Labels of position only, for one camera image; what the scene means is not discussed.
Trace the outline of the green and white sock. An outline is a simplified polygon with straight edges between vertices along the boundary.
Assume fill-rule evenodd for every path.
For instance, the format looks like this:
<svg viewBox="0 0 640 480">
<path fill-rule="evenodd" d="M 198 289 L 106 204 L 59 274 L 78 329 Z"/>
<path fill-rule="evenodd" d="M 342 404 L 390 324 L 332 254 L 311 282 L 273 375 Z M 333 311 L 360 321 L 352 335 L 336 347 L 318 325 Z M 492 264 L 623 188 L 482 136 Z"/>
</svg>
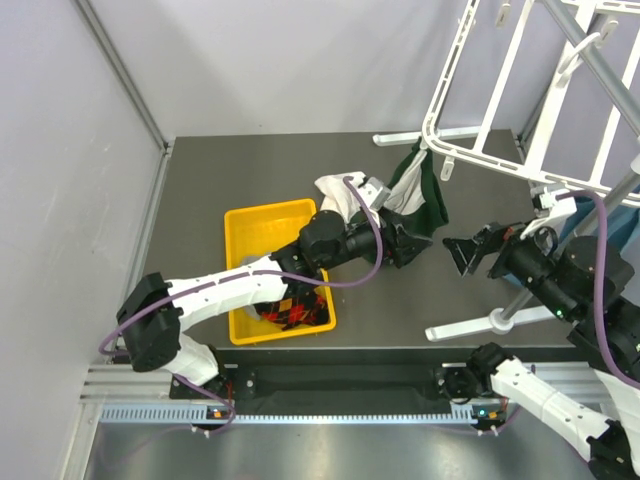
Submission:
<svg viewBox="0 0 640 480">
<path fill-rule="evenodd" d="M 432 237 L 449 223 L 449 215 L 434 173 L 433 152 L 421 147 L 422 138 L 394 170 L 385 207 L 409 221 L 411 232 Z"/>
</svg>

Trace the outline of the white clip hanger frame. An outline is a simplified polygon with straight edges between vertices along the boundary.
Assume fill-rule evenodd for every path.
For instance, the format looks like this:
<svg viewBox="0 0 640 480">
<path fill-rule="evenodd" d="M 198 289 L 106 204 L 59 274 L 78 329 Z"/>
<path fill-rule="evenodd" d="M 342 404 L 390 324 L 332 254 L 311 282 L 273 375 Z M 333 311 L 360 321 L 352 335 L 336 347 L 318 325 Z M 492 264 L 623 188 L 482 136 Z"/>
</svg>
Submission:
<svg viewBox="0 0 640 480">
<path fill-rule="evenodd" d="M 534 183 L 639 203 L 635 1 L 468 1 L 422 147 Z"/>
</svg>

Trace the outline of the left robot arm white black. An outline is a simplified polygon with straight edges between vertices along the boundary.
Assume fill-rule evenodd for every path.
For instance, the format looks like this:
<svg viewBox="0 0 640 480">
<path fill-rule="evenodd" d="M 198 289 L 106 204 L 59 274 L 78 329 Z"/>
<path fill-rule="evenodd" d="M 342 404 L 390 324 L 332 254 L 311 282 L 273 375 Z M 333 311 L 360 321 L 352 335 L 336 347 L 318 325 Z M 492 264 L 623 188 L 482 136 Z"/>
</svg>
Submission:
<svg viewBox="0 0 640 480">
<path fill-rule="evenodd" d="M 117 314 L 121 337 L 136 372 L 167 370 L 205 396 L 226 387 L 227 374 L 213 347 L 186 330 L 215 316 L 250 309 L 283 331 L 330 321 L 324 272 L 357 258 L 376 267 L 401 268 L 430 247 L 406 216 L 388 209 L 379 219 L 347 224 L 331 210 L 313 215 L 296 240 L 244 266 L 199 278 L 143 277 Z"/>
</svg>

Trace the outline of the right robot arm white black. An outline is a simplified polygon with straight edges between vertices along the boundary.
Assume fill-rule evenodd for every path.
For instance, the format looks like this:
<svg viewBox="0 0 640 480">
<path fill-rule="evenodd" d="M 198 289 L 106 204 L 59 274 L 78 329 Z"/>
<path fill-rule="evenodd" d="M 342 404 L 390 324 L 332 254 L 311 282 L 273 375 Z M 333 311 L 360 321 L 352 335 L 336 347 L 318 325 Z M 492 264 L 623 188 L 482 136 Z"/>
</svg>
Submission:
<svg viewBox="0 0 640 480">
<path fill-rule="evenodd" d="M 617 410 L 611 418 L 561 393 L 496 343 L 476 348 L 465 365 L 444 369 L 443 396 L 469 401 L 505 397 L 569 443 L 597 479 L 639 476 L 639 308 L 622 295 L 634 275 L 618 249 L 597 236 L 564 247 L 541 227 L 523 236 L 523 225 L 489 224 L 469 239 L 446 238 L 463 276 L 489 255 L 490 278 L 512 275 L 557 319 L 571 324 L 569 341 L 586 357 Z"/>
</svg>

